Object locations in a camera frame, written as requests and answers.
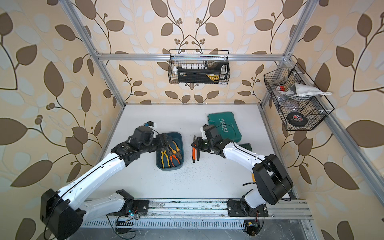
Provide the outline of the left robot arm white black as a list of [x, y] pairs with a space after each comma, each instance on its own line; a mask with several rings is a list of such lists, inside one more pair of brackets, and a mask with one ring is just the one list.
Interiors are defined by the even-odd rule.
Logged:
[[154, 135], [154, 130], [141, 126], [125, 142], [72, 183], [58, 191], [47, 190], [41, 197], [41, 220], [58, 240], [73, 235], [84, 223], [102, 215], [134, 212], [134, 198], [125, 190], [87, 202], [87, 198], [106, 180], [126, 168], [141, 154], [165, 149], [172, 139], [167, 134]]

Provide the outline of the teal plastic storage box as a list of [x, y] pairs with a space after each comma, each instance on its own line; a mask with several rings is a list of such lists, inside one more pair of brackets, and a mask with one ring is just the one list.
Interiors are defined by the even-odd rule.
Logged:
[[185, 160], [182, 135], [178, 132], [166, 135], [166, 147], [156, 151], [156, 166], [163, 171], [180, 169]]

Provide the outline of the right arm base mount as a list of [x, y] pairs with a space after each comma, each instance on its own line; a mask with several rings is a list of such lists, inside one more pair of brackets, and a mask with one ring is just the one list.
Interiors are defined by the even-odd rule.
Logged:
[[245, 200], [234, 200], [229, 199], [227, 201], [228, 206], [228, 215], [229, 217], [268, 217], [268, 209], [267, 206], [260, 205], [256, 208], [251, 208]]

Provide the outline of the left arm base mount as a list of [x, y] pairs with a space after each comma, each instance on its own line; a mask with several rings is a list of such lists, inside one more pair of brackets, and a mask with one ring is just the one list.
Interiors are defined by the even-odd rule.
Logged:
[[149, 200], [131, 200], [123, 205], [123, 208], [113, 213], [114, 216], [140, 215], [145, 216], [149, 210]]

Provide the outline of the yellow black combination pliers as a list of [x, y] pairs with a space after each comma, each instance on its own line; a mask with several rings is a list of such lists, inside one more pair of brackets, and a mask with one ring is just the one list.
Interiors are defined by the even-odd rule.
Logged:
[[161, 151], [161, 164], [162, 164], [162, 168], [163, 169], [171, 167], [170, 160], [169, 160], [169, 157], [167, 155], [167, 152], [164, 151], [164, 150]]

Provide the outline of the orange handled pliers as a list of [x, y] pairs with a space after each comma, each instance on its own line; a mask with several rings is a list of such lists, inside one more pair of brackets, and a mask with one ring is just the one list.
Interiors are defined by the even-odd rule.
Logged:
[[197, 140], [197, 136], [194, 136], [193, 143], [192, 143], [192, 145], [193, 145], [193, 150], [192, 150], [193, 163], [200, 160], [200, 151], [194, 147], [194, 142], [196, 140]]

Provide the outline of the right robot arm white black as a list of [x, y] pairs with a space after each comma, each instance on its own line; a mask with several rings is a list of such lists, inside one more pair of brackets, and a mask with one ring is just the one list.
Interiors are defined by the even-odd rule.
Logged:
[[230, 139], [223, 139], [220, 135], [207, 139], [197, 137], [192, 147], [198, 152], [234, 161], [254, 175], [256, 188], [243, 195], [241, 200], [245, 211], [254, 210], [266, 203], [275, 205], [294, 186], [282, 161], [274, 154], [263, 156], [253, 153]]

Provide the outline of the orange long nose pliers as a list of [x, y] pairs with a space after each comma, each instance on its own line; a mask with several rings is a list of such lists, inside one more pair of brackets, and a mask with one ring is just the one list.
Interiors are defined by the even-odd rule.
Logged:
[[171, 151], [171, 148], [172, 147], [174, 150], [176, 149], [173, 145], [173, 143], [169, 144], [167, 146], [167, 151], [168, 151], [168, 154], [169, 154], [169, 158], [170, 158], [170, 161], [171, 161], [171, 164], [173, 167], [176, 167], [176, 166], [180, 166], [181, 165], [181, 160], [182, 160], [182, 154], [181, 152], [180, 153], [176, 153], [176, 154], [173, 154], [173, 152]]

